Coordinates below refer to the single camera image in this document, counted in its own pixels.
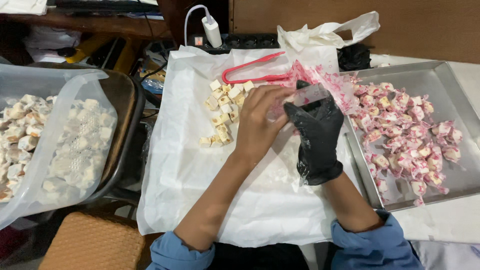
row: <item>hand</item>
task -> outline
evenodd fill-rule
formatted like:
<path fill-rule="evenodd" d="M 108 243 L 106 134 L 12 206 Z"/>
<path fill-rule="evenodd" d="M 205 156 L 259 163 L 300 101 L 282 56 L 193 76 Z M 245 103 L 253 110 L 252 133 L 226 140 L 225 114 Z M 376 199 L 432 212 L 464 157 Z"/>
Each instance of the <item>hand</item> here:
<path fill-rule="evenodd" d="M 267 120 L 270 107 L 295 93 L 294 88 L 260 86 L 250 90 L 240 112 L 237 146 L 234 153 L 255 167 L 267 154 L 278 132 L 288 123 L 284 114 L 275 122 Z"/>
<path fill-rule="evenodd" d="M 319 185 L 343 171 L 343 164 L 336 159 L 336 143 L 344 116 L 331 95 L 304 108 L 308 112 L 292 103 L 284 104 L 285 112 L 300 132 L 297 170 L 308 185 Z"/>

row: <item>blue shirt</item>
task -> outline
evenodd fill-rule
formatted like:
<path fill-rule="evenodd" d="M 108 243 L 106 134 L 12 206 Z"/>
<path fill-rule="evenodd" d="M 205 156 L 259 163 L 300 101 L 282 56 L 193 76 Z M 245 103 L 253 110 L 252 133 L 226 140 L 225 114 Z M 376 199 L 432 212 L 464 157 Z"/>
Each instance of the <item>blue shirt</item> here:
<path fill-rule="evenodd" d="M 335 253 L 332 269 L 423 269 L 398 221 L 387 211 L 377 214 L 385 225 L 368 232 L 346 232 L 338 220 L 332 223 L 333 242 L 343 248 Z M 152 264 L 147 270 L 202 270 L 212 263 L 215 245 L 202 253 L 189 251 L 173 232 L 166 232 L 153 242 L 150 251 Z"/>

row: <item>plastic container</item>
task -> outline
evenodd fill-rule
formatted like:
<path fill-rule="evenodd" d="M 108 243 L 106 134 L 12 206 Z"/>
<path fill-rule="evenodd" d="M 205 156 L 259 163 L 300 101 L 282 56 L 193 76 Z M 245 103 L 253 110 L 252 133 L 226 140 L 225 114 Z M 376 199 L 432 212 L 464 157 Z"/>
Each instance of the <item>plastic container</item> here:
<path fill-rule="evenodd" d="M 42 98 L 58 95 L 15 196 L 8 203 L 0 203 L 0 229 L 18 217 L 77 204 L 95 191 L 102 176 L 117 123 L 117 113 L 98 81 L 105 78 L 108 78 L 105 72 L 93 69 L 59 70 L 0 64 L 0 108 L 7 106 L 6 99 L 21 98 L 24 94 Z M 97 100 L 98 103 L 87 107 L 84 103 L 87 99 Z M 75 108 L 78 108 L 77 111 L 88 110 L 87 116 L 72 118 L 71 109 Z M 102 147 L 98 148 L 100 150 L 92 150 L 92 145 L 96 142 L 94 139 L 96 137 L 93 136 L 105 131 L 97 119 L 99 111 L 112 117 L 109 124 L 111 133 L 103 133 Z M 86 151 L 77 147 L 77 139 L 81 136 L 89 138 L 88 145 L 84 148 Z M 60 152 L 63 146 L 68 146 L 69 150 Z M 43 188 L 45 180 L 54 182 L 63 180 L 66 183 L 67 176 L 65 179 L 55 176 L 59 166 L 53 161 L 58 161 L 59 158 L 55 157 L 60 154 L 66 157 L 61 160 L 67 161 L 64 165 L 68 166 L 66 171 L 70 173 L 68 175 L 70 182 L 57 186 L 56 192 L 59 196 L 58 194 L 48 196 L 49 192 Z M 95 166 L 93 157 L 89 155 L 95 155 Z M 72 179 L 85 179 L 80 178 L 79 174 L 86 171 L 87 165 L 92 166 L 88 171 L 93 174 L 93 177 L 90 177 L 93 180 L 87 185 L 76 185 Z"/>

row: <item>wooden desk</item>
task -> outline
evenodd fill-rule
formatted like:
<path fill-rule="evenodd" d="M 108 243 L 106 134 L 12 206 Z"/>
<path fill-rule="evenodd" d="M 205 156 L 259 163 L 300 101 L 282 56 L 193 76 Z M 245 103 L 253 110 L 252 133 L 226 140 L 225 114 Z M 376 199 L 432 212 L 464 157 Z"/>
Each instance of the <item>wooden desk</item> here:
<path fill-rule="evenodd" d="M 80 32 L 112 33 L 128 35 L 139 39 L 151 39 L 152 34 L 145 19 L 127 17 L 69 17 L 62 13 L 49 11 L 46 15 L 6 15 L 7 21 L 29 25 L 46 25 Z M 152 26 L 154 39 L 171 38 L 171 32 L 165 21 L 148 20 Z"/>

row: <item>black glove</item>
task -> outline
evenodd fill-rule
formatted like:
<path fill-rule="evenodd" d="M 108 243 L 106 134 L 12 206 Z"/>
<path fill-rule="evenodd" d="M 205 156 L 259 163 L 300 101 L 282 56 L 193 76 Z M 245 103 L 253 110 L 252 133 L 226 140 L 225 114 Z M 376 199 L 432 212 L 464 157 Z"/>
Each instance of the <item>black glove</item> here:
<path fill-rule="evenodd" d="M 319 185 L 342 174 L 343 164 L 336 159 L 336 143 L 343 123 L 342 111 L 333 97 L 299 108 L 290 102 L 285 112 L 300 131 L 297 170 L 308 185 Z"/>

